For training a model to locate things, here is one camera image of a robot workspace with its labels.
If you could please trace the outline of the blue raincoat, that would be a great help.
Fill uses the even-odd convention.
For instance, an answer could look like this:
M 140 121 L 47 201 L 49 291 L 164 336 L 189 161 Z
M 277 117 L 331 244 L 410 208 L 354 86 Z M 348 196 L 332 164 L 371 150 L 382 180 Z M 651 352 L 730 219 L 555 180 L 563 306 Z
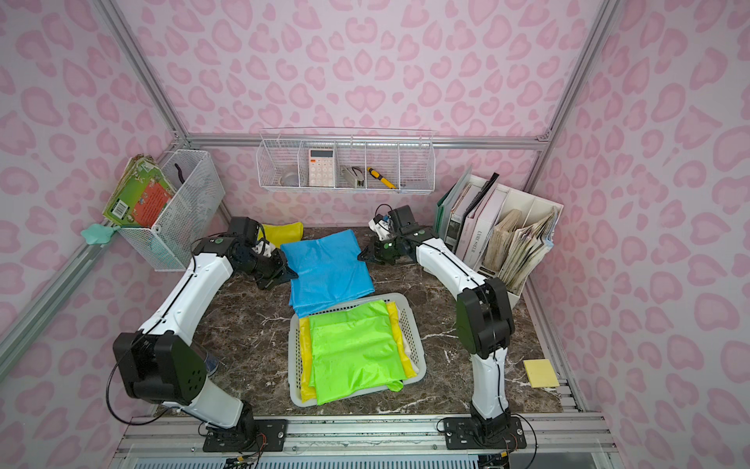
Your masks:
M 298 275 L 291 281 L 290 306 L 300 319 L 374 292 L 351 230 L 288 243 L 281 250 L 288 267 Z

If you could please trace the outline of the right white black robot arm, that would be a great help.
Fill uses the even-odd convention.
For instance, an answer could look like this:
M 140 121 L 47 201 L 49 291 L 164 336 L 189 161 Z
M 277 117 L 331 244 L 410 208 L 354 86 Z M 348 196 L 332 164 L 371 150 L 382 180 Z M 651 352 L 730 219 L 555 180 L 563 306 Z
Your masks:
M 436 277 L 455 299 L 458 339 L 469 352 L 474 388 L 471 412 L 482 431 L 507 429 L 512 413 L 506 396 L 505 360 L 515 332 L 507 287 L 465 264 L 435 234 L 417 224 L 407 205 L 377 212 L 369 222 L 372 235 L 357 259 L 395 265 L 408 257 Z

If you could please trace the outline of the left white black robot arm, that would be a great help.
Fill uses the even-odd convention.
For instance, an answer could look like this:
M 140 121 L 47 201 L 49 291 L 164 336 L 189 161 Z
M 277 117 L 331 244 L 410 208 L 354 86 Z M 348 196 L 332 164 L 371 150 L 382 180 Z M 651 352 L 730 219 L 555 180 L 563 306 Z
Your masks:
M 234 217 L 226 232 L 196 240 L 173 291 L 136 331 L 121 333 L 113 342 L 112 372 L 130 398 L 183 410 L 225 432 L 254 434 L 250 404 L 214 384 L 193 349 L 208 306 L 234 275 L 250 277 L 262 290 L 298 277 L 265 227 L 250 218 Z

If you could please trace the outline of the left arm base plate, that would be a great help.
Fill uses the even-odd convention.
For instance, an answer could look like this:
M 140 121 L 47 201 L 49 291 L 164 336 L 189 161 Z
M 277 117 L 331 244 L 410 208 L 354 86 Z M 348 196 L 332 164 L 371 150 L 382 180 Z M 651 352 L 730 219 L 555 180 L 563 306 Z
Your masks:
M 250 429 L 236 426 L 225 429 L 208 426 L 202 446 L 203 453 L 257 453 L 283 451 L 288 421 L 285 419 L 254 420 Z

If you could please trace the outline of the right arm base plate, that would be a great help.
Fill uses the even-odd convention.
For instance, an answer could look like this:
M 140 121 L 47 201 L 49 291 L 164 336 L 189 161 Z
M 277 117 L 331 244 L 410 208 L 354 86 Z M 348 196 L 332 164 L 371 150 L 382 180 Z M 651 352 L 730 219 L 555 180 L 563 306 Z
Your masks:
M 513 453 L 527 448 L 527 438 L 517 416 L 499 416 L 482 419 L 478 416 L 446 417 L 441 419 L 436 430 L 445 437 L 445 445 L 451 451 L 459 449 L 499 449 Z

